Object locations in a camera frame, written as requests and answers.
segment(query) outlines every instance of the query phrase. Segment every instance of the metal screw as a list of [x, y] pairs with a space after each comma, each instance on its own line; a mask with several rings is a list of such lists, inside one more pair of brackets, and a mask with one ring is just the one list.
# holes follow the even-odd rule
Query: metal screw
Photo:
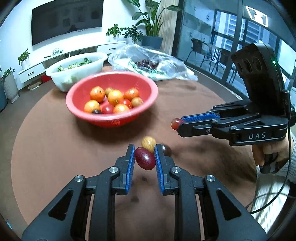
[[213, 175], [207, 175], [207, 180], [208, 180], [209, 182], [213, 182], [213, 181], [216, 180], [216, 178], [215, 178], [215, 176], [213, 176]]
[[118, 171], [117, 167], [110, 167], [109, 168], [109, 172], [111, 172], [111, 173], [116, 173], [117, 171]]
[[179, 173], [180, 171], [181, 171], [181, 168], [179, 168], [179, 167], [172, 168], [172, 172], [174, 172], [174, 173]]
[[78, 176], [76, 176], [74, 178], [74, 180], [79, 183], [79, 182], [81, 182], [83, 180], [83, 176], [82, 175], [78, 175]]

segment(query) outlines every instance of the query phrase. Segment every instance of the plastic bag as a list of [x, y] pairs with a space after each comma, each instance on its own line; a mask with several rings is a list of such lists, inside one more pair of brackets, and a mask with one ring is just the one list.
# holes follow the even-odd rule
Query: plastic bag
[[[158, 63], [155, 69], [138, 67], [136, 62], [142, 60]], [[154, 49], [143, 48], [137, 44], [125, 45], [109, 56], [109, 63], [114, 70], [128, 70], [139, 73], [154, 81], [158, 80], [198, 80], [194, 72], [183, 61]]]

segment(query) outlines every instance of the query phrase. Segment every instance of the white tv stand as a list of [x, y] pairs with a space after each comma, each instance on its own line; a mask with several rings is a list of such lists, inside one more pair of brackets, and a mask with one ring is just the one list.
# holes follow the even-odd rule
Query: white tv stand
[[62, 59], [78, 55], [80, 53], [89, 53], [89, 52], [103, 52], [106, 54], [111, 54], [115, 52], [118, 48], [121, 48], [126, 44], [125, 41], [118, 42], [108, 42], [104, 44], [85, 44], [79, 46], [78, 49], [67, 49], [63, 53], [52, 55], [50, 57], [44, 58], [46, 56], [30, 56], [30, 67], [20, 71], [18, 73], [20, 82], [24, 83], [33, 78], [38, 78], [39, 76], [45, 73], [45, 70]]

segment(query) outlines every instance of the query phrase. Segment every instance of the television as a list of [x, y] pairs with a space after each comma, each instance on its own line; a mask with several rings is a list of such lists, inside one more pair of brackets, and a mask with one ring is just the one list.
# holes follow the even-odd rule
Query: television
[[32, 10], [32, 44], [102, 26], [104, 0], [54, 0]]

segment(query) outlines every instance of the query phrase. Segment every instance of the blue textured pad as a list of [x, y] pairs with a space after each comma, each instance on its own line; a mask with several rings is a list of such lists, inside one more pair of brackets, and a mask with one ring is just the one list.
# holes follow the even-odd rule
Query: blue textured pad
[[131, 181], [133, 179], [133, 168], [135, 167], [135, 146], [133, 146], [132, 152], [131, 152], [131, 158], [128, 162], [128, 170], [126, 173], [126, 193], [129, 193], [129, 190], [131, 188]]
[[186, 122], [206, 121], [206, 120], [214, 120], [214, 119], [220, 119], [220, 116], [212, 112], [182, 117], [182, 120]]
[[163, 194], [165, 191], [165, 186], [163, 183], [163, 170], [161, 168], [160, 159], [159, 159], [158, 150], [156, 148], [156, 145], [154, 147], [154, 157], [155, 157], [155, 161], [156, 161], [156, 173], [157, 173], [158, 185], [159, 185], [159, 189], [160, 189], [161, 194]]

